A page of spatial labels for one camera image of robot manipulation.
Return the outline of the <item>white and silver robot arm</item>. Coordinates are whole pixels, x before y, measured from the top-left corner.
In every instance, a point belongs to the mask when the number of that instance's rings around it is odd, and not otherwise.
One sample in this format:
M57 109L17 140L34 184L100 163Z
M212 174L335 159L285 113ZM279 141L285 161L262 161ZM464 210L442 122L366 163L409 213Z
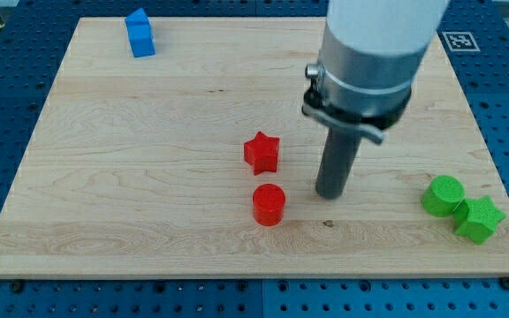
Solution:
M330 0L302 112L376 144L400 118L448 0Z

